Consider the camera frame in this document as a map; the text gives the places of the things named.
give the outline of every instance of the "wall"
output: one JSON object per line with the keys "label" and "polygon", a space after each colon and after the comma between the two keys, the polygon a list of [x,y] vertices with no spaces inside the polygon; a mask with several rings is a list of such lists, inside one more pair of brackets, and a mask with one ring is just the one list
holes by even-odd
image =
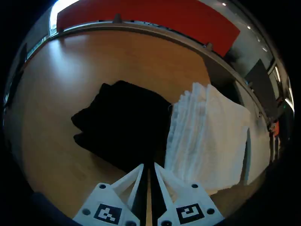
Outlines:
{"label": "wall", "polygon": [[12,81],[12,78],[14,76],[15,70],[17,68],[17,65],[19,63],[19,55],[21,53],[21,49],[25,44],[27,44],[27,52],[29,52],[32,47],[34,47],[43,37],[49,36],[49,17],[51,12],[50,7],[37,21],[36,23],[31,27],[27,35],[25,36],[25,39],[22,41],[15,58],[12,62],[12,65],[9,70],[9,75],[6,82],[5,87],[5,95],[8,92],[8,89],[10,87],[10,83]]}

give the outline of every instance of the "orange object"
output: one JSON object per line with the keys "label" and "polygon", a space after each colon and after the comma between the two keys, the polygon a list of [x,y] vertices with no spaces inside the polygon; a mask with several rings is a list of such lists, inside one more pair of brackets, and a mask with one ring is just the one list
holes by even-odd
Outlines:
{"label": "orange object", "polygon": [[279,121],[277,121],[273,125],[273,134],[275,137],[278,136],[278,134],[279,134]]}

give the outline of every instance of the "white cloth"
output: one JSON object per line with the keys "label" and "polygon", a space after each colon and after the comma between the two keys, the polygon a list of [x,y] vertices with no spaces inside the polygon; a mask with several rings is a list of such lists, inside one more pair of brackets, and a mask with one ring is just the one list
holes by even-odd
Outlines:
{"label": "white cloth", "polygon": [[165,168],[206,190],[237,184],[243,166],[250,112],[211,85],[193,83],[174,104]]}

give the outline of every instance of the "ceiling light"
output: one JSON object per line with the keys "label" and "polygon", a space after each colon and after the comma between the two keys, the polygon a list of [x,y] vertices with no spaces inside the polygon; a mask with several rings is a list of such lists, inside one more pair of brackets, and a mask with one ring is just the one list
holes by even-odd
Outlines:
{"label": "ceiling light", "polygon": [[289,87],[289,93],[290,93],[290,98],[292,99],[293,107],[295,107],[295,105],[294,105],[294,98],[293,98],[293,92],[292,92],[292,88],[290,88],[290,87]]}
{"label": "ceiling light", "polygon": [[278,82],[281,82],[280,74],[279,74],[277,66],[275,66],[275,69],[276,69],[276,73],[277,73],[277,77],[278,77]]}
{"label": "ceiling light", "polygon": [[293,112],[295,113],[294,106],[293,106],[292,102],[291,102],[289,99],[287,99],[287,98],[285,98],[285,101],[287,102],[287,104],[290,106],[290,108],[291,108],[291,109],[293,110]]}

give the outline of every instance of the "window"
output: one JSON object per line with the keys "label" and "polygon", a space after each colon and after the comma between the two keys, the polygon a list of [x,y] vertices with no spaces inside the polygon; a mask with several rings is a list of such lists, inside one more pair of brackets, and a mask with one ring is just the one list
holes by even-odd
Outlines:
{"label": "window", "polygon": [[45,42],[47,39],[47,37],[45,36],[44,38],[42,38],[28,53],[27,53],[27,59],[29,59],[29,57],[33,54],[34,51],[36,51],[36,49],[43,43]]}
{"label": "window", "polygon": [[69,5],[77,2],[79,0],[58,0],[52,7],[50,13],[50,34],[54,34],[56,32],[56,20],[58,17],[58,13],[63,9],[67,8]]}

